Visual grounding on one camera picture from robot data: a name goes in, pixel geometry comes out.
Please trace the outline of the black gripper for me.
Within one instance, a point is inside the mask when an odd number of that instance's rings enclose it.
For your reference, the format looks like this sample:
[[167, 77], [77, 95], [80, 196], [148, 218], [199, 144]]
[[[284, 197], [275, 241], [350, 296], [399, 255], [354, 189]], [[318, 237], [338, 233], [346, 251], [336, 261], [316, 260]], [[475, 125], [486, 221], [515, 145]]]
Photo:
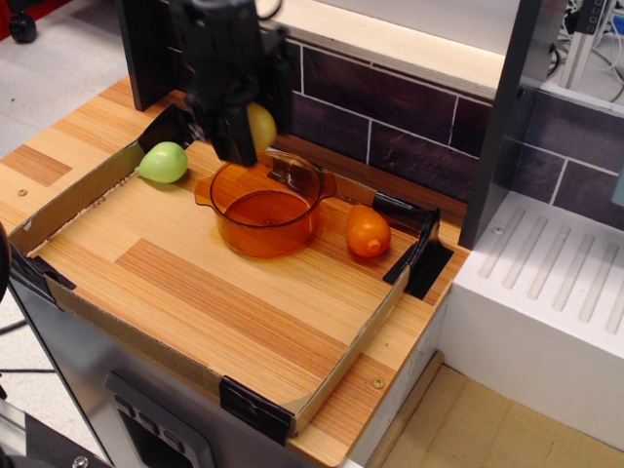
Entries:
[[272, 115], [279, 135], [293, 126], [293, 57], [288, 30], [264, 30], [254, 1], [173, 1], [170, 12], [185, 65], [193, 78], [186, 100], [192, 135], [221, 161], [256, 164], [246, 105]]

